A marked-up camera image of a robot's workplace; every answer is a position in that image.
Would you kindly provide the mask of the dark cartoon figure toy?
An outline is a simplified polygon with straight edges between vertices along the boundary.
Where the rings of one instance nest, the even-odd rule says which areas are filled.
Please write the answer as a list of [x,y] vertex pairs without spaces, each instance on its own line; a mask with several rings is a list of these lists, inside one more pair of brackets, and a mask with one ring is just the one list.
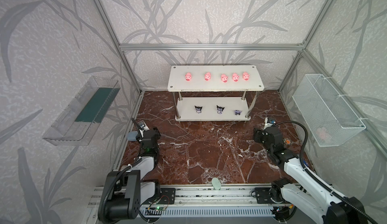
[[217,114],[219,114],[219,115],[223,114],[225,107],[218,106],[218,105],[216,107],[217,107]]
[[196,111],[197,114],[201,114],[202,110],[203,110],[202,106],[195,106],[195,111]]

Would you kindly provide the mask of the pink pig toy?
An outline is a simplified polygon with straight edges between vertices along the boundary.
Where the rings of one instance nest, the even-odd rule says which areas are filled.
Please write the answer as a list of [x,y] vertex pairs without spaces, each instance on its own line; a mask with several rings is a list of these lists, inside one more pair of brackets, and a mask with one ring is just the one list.
[[210,73],[210,72],[205,73],[204,79],[205,79],[206,81],[209,81],[209,80],[211,79],[211,73]]
[[188,72],[188,73],[185,75],[185,79],[186,79],[186,81],[191,81],[191,79],[192,79],[192,74]]
[[222,81],[223,83],[226,83],[226,82],[228,81],[228,76],[227,76],[226,74],[222,74],[222,75],[221,75],[221,81]]
[[247,72],[244,72],[244,73],[242,74],[242,76],[243,76],[243,79],[244,79],[245,81],[248,81],[249,78],[250,78],[250,75],[249,75]]
[[239,75],[238,75],[237,73],[234,73],[234,74],[232,75],[232,80],[233,80],[234,82],[238,82],[238,80],[239,80]]

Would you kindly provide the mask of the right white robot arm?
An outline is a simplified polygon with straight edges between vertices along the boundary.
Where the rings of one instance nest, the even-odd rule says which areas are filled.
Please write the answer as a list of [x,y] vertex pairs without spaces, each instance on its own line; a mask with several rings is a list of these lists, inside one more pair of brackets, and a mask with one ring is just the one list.
[[257,201],[288,202],[317,224],[370,223],[363,204],[357,198],[348,198],[336,191],[305,165],[301,154],[285,147],[277,126],[264,130],[255,128],[253,140],[261,143],[269,159],[291,177],[272,182],[267,197],[256,192]]

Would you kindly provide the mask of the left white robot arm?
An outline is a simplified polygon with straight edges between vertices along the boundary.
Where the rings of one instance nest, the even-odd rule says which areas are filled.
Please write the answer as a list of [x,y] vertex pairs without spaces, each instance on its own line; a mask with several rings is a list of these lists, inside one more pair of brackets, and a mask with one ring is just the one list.
[[98,220],[103,224],[116,224],[119,221],[136,219],[141,205],[148,199],[158,197],[156,181],[142,179],[158,164],[160,149],[159,130],[138,130],[136,140],[140,151],[133,164],[121,171],[108,173],[98,208]]

